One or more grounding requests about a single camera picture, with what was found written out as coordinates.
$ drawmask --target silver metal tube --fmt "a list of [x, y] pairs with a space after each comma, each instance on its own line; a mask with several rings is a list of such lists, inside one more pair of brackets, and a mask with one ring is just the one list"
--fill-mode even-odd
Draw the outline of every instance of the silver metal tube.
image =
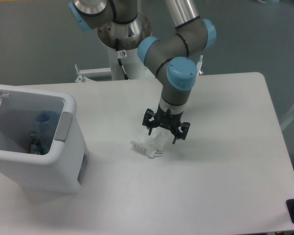
[[199, 16], [193, 0], [166, 0], [175, 27]]
[[73, 2], [78, 10], [88, 15], [100, 14], [107, 5], [107, 0], [73, 0]]

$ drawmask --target white table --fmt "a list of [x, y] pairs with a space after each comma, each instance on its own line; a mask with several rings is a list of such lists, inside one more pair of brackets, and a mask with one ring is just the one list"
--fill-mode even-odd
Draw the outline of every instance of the white table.
[[23, 192], [0, 174], [0, 234], [234, 235], [294, 230], [294, 172], [263, 76], [201, 76], [154, 160], [129, 143], [157, 109], [157, 80], [32, 86], [72, 94], [90, 150], [76, 195]]

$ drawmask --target gray arm segment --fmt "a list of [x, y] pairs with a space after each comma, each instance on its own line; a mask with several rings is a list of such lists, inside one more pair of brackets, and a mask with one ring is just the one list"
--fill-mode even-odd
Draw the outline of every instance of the gray arm segment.
[[180, 91], [167, 79], [167, 66], [170, 59], [203, 50], [207, 43], [207, 28], [201, 19], [197, 19], [176, 31], [178, 35], [164, 41], [154, 42], [146, 56], [145, 65], [163, 85], [162, 98], [173, 105], [186, 103], [190, 91]]

